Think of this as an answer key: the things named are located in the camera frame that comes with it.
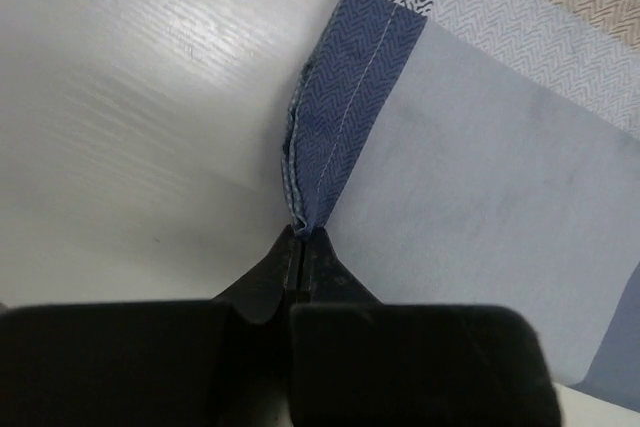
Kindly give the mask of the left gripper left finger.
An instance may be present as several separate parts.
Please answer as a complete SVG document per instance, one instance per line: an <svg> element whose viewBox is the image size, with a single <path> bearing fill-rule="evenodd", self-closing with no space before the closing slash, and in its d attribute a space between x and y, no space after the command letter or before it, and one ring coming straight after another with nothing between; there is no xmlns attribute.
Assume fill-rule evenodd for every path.
<svg viewBox="0 0 640 427"><path fill-rule="evenodd" d="M5 426L212 426L277 371L282 302L301 253L291 229L204 300L60 304L1 316Z"/></svg>

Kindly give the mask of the blue beige striped placemat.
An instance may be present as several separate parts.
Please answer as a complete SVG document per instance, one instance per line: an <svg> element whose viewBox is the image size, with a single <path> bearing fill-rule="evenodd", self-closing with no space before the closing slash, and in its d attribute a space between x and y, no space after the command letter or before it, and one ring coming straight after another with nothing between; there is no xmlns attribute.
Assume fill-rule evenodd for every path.
<svg viewBox="0 0 640 427"><path fill-rule="evenodd" d="M388 300L496 303L639 407L639 0L340 0L288 111L299 235Z"/></svg>

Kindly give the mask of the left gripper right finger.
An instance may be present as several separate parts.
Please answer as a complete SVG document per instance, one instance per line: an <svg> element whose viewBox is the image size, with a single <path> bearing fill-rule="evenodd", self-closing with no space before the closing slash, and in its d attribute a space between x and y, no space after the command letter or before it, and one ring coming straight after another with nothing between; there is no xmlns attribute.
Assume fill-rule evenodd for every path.
<svg viewBox="0 0 640 427"><path fill-rule="evenodd" d="M297 426L558 426L536 332L491 305L379 302L325 230L305 242L289 313Z"/></svg>

